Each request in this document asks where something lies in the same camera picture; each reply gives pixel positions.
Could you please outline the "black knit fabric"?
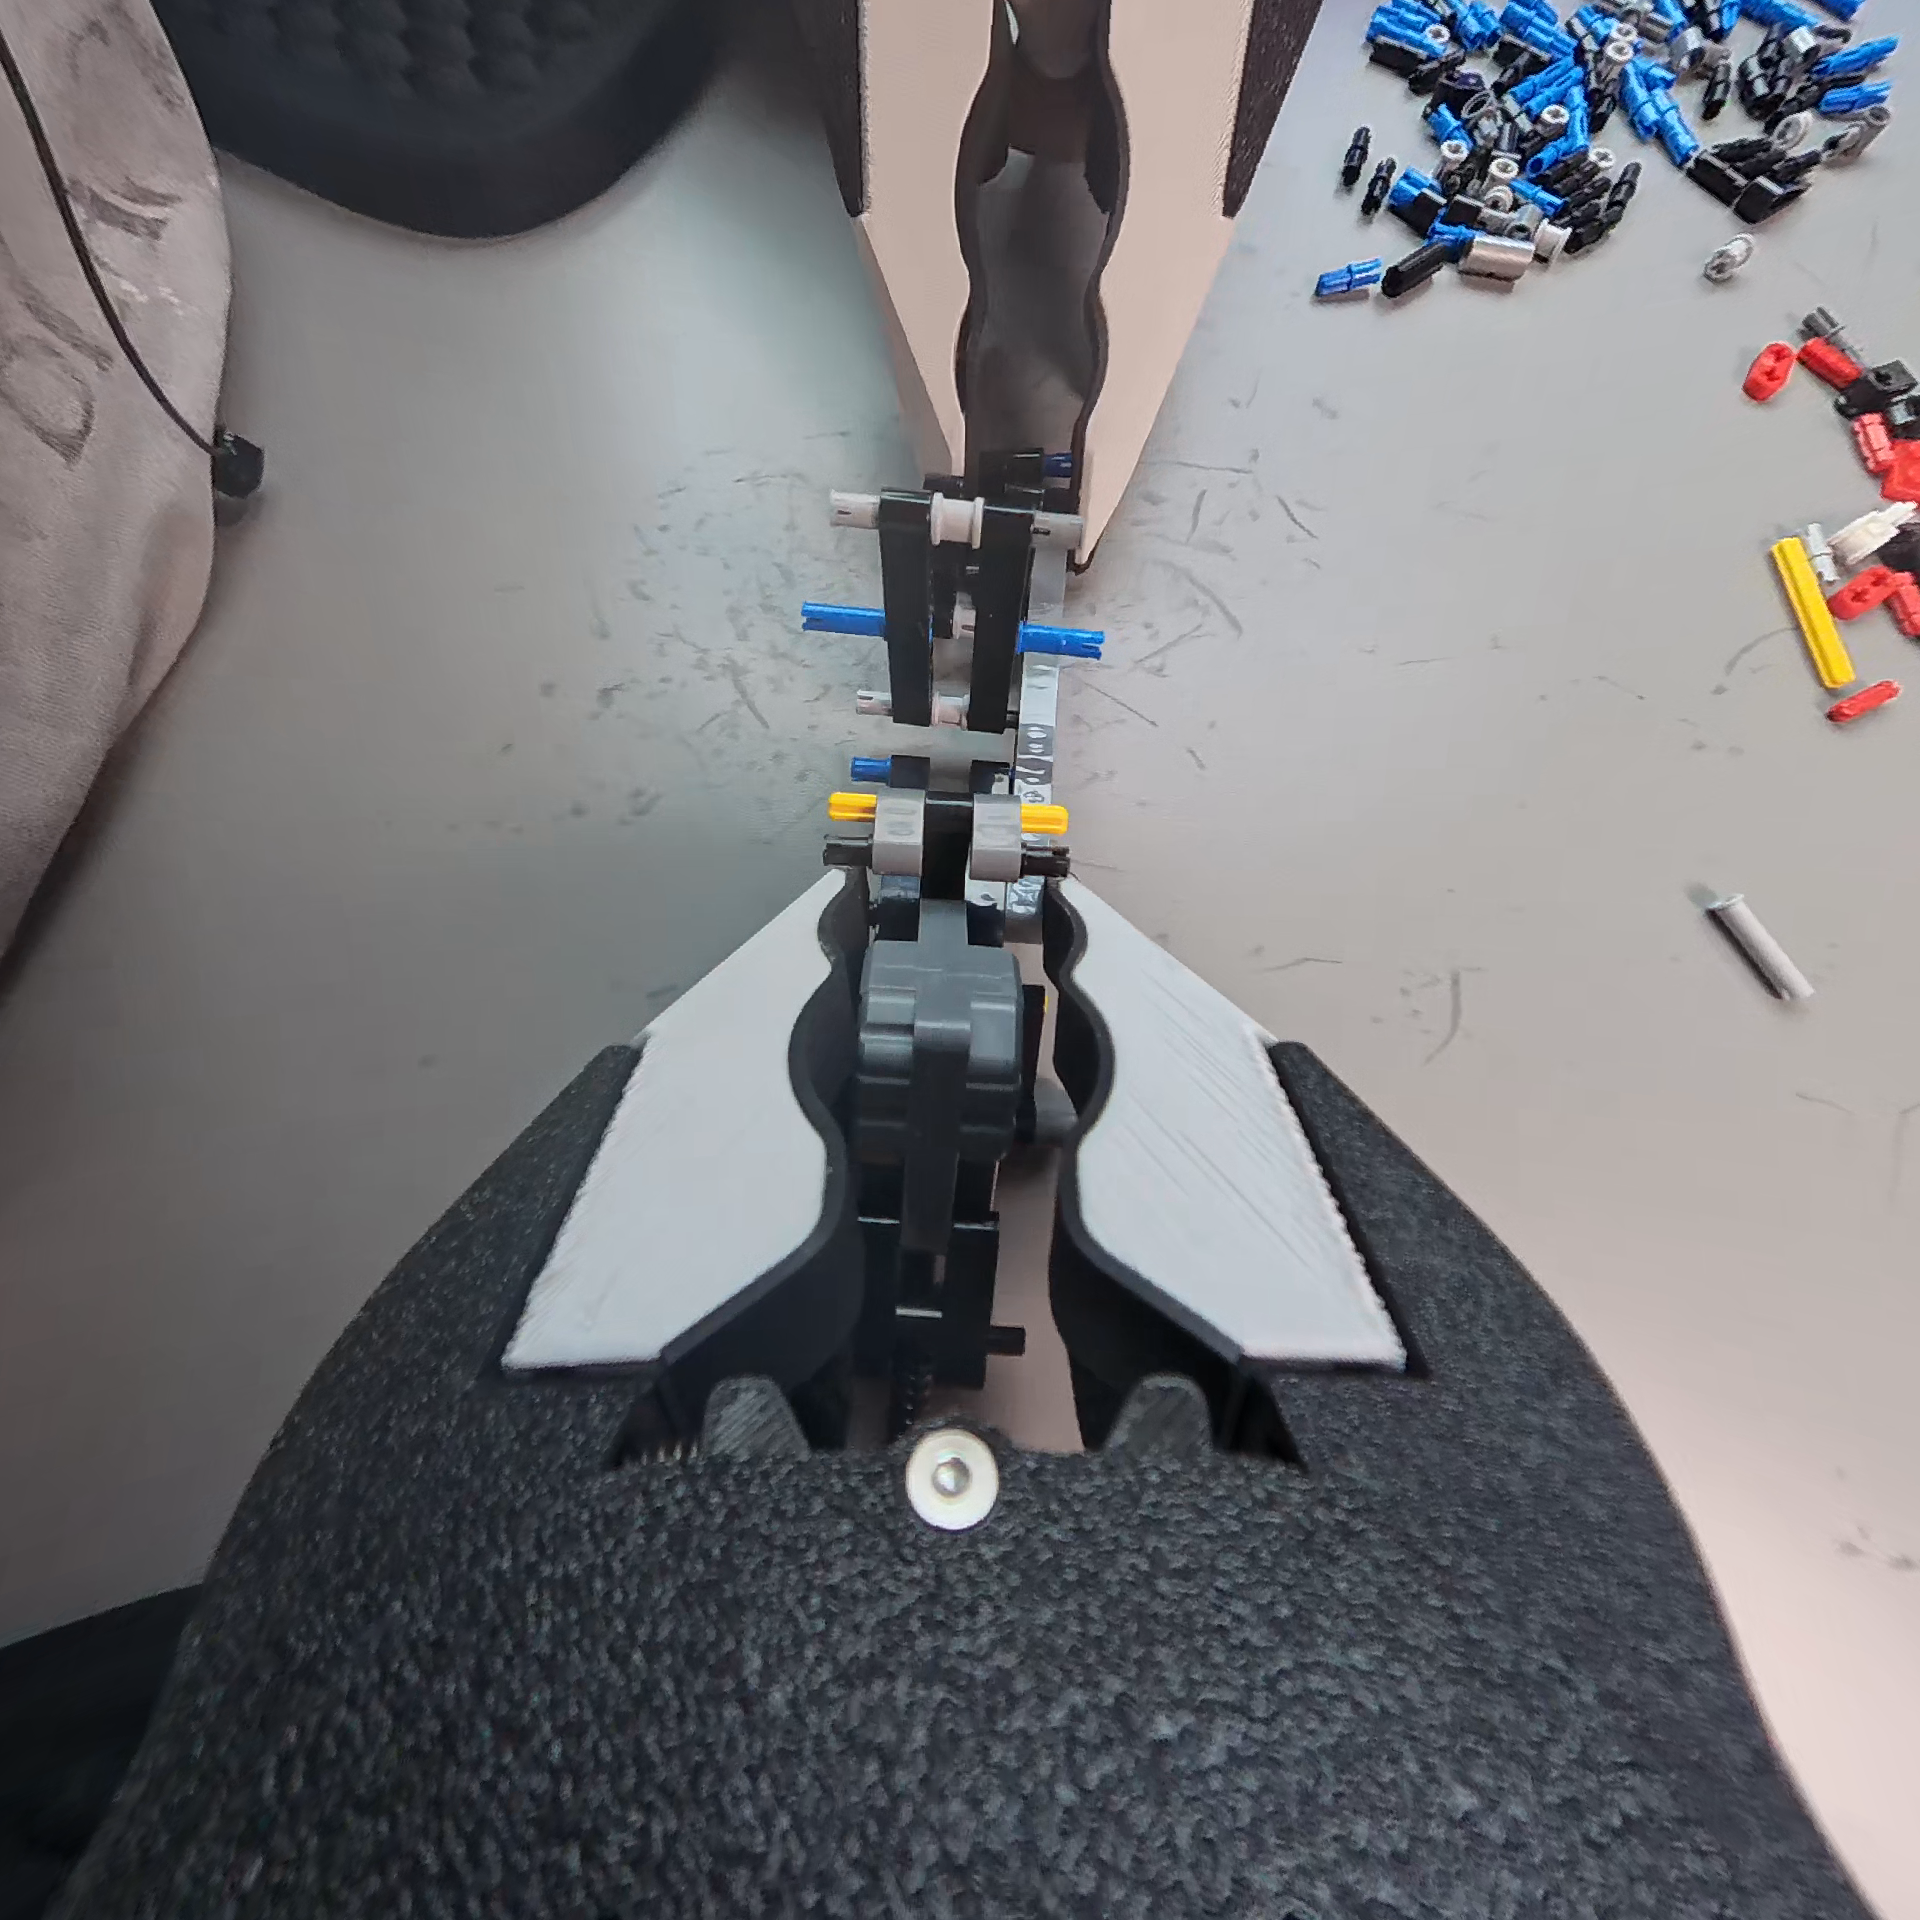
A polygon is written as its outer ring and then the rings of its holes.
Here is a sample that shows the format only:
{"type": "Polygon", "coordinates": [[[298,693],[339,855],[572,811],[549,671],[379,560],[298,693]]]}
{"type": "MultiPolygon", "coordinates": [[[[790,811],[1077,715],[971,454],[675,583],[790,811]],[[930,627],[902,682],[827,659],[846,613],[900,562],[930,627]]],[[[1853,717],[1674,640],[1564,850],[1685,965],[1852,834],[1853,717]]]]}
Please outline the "black knit fabric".
{"type": "Polygon", "coordinates": [[[495,237],[603,194],[706,85],[706,2],[155,2],[207,141],[411,232],[495,237]]]}

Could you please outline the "pile of red black bricks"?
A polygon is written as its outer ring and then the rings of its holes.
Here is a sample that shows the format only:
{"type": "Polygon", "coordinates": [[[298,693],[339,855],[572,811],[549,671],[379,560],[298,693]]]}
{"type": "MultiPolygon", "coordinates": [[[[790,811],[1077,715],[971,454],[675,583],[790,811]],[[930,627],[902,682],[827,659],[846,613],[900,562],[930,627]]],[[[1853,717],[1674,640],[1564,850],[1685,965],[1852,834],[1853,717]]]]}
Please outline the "pile of red black bricks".
{"type": "Polygon", "coordinates": [[[1833,531],[1807,524],[1804,536],[1841,630],[1884,613],[1895,632],[1917,640],[1917,382],[1903,358],[1861,357],[1836,315],[1804,315],[1797,341],[1764,343],[1741,378],[1754,404],[1780,398],[1797,374],[1829,394],[1858,468],[1876,502],[1833,531]]]}

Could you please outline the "grey toy pin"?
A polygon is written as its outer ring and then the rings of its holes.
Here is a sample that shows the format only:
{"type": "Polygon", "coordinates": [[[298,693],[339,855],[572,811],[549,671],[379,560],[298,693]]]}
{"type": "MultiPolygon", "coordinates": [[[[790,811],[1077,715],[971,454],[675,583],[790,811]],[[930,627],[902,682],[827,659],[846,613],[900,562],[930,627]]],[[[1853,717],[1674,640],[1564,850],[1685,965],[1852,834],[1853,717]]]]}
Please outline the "grey toy pin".
{"type": "Polygon", "coordinates": [[[1694,880],[1686,884],[1686,899],[1770,996],[1780,1004],[1805,1004],[1818,994],[1811,976],[1789,957],[1741,892],[1694,880]]]}

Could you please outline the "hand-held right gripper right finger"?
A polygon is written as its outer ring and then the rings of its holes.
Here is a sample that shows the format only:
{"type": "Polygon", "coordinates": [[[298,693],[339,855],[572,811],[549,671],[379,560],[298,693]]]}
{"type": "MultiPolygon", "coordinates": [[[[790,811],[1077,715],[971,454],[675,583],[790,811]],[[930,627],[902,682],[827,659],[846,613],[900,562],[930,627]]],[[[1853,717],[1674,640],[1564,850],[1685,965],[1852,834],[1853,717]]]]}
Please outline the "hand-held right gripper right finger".
{"type": "Polygon", "coordinates": [[[1277,1040],[1087,887],[1047,892],[1045,960],[1070,1251],[1222,1360],[1404,1372],[1277,1040]]]}

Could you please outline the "grey black toy brick chassis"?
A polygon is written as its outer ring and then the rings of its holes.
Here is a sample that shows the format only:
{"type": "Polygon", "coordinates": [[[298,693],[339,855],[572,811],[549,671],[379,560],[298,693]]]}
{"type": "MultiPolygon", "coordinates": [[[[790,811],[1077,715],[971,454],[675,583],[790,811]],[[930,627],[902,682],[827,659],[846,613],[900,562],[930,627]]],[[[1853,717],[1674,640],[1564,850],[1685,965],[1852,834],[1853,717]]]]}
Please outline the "grey black toy brick chassis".
{"type": "Polygon", "coordinates": [[[830,798],[830,864],[865,878],[850,1142],[865,1294],[854,1375],[885,1386],[898,1439],[942,1388],[973,1391],[1025,1331],[995,1323],[996,1184],[1039,1128],[1047,990],[1017,944],[1070,872],[1053,799],[1062,667],[1105,638],[1066,627],[1084,539],[1066,450],[988,453],[977,486],[835,494],[833,522],[879,548],[875,607],[805,604],[805,632],[885,642],[887,682],[854,708],[894,730],[954,730],[967,759],[854,757],[830,798]]]}

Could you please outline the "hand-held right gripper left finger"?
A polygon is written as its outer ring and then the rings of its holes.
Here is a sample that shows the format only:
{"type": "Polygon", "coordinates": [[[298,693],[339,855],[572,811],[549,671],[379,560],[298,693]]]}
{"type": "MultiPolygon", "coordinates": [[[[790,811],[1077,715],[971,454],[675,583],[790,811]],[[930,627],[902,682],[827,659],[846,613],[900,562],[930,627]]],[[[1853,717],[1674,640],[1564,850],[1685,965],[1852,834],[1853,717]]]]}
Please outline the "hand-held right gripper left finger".
{"type": "Polygon", "coordinates": [[[506,1374],[683,1360],[827,1254],[835,1116],[869,908],[826,872],[639,1032],[637,1063],[526,1294],[506,1374]]]}

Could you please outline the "grey desk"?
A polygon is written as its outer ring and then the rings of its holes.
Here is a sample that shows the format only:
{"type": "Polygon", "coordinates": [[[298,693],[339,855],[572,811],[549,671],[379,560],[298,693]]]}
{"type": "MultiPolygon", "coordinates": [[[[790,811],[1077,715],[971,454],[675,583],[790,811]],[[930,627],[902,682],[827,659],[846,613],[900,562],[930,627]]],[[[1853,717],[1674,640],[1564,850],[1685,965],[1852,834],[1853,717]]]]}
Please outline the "grey desk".
{"type": "MultiPolygon", "coordinates": [[[[1417,111],[1330,4],[1077,620],[1087,884],[1309,1045],[1590,1344],[1804,1792],[1916,1916],[1916,648],[1831,727],[1770,542],[1870,498],[1827,304],[1916,355],[1892,127],[1757,228],[1649,155],[1590,256],[1317,304],[1417,111]],[[1780,1004],[1689,901],[1741,892],[1780,1004]]],[[[331,1340],[603,1045],[821,868],[870,731],[830,488],[910,472],[785,12],[562,224],[221,160],[267,486],[4,994],[4,1640],[197,1579],[331,1340]]]]}

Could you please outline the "pile of blue black pins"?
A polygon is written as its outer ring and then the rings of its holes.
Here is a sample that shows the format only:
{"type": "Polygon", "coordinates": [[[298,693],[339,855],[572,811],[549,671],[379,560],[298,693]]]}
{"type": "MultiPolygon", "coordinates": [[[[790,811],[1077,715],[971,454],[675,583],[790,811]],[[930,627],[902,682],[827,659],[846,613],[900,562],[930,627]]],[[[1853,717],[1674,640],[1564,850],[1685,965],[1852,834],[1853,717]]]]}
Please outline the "pile of blue black pins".
{"type": "Polygon", "coordinates": [[[1319,272],[1317,304],[1406,301],[1455,277],[1513,291],[1590,256],[1636,206],[1643,148],[1750,232],[1891,123],[1899,34],[1862,37],[1861,4],[1388,2],[1372,67],[1419,111],[1425,160],[1356,127],[1339,187],[1410,248],[1319,272]]]}

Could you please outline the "dark cloth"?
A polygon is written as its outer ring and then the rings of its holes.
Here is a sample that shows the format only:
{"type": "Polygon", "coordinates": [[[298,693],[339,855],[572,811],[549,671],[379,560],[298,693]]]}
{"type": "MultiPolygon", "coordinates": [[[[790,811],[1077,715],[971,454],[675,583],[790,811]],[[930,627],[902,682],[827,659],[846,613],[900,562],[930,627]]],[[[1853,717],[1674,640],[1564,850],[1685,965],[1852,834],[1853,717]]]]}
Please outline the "dark cloth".
{"type": "Polygon", "coordinates": [[[162,1591],[4,1646],[4,1918],[44,1916],[85,1854],[199,1600],[199,1583],[162,1591]]]}

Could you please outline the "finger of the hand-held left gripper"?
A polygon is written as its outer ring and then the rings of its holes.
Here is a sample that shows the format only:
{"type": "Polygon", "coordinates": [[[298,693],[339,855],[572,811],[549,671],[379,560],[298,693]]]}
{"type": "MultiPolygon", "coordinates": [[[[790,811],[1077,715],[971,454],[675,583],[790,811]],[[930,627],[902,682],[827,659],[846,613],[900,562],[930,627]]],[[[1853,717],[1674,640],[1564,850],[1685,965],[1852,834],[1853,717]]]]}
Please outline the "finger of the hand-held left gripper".
{"type": "Polygon", "coordinates": [[[958,200],[977,99],[1004,77],[1013,34],[1005,4],[857,4],[857,246],[902,429],[925,472],[961,472],[967,461],[958,371],[971,272],[958,200]]]}
{"type": "Polygon", "coordinates": [[[1092,562],[1137,472],[1220,258],[1249,2],[1113,2],[1102,77],[1117,100],[1117,226],[1095,277],[1095,371],[1078,456],[1092,562]]]}

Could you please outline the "yellow toy axle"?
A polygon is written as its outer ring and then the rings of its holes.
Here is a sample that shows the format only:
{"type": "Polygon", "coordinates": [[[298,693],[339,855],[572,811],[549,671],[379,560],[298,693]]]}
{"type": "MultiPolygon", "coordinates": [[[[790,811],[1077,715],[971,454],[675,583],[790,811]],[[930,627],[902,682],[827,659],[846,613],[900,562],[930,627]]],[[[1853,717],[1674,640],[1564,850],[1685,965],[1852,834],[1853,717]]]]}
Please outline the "yellow toy axle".
{"type": "Polygon", "coordinates": [[[1853,660],[1804,536],[1787,535],[1773,542],[1766,554],[1783,584],[1783,596],[1812,663],[1818,684],[1831,693],[1853,685],[1853,660]]]}

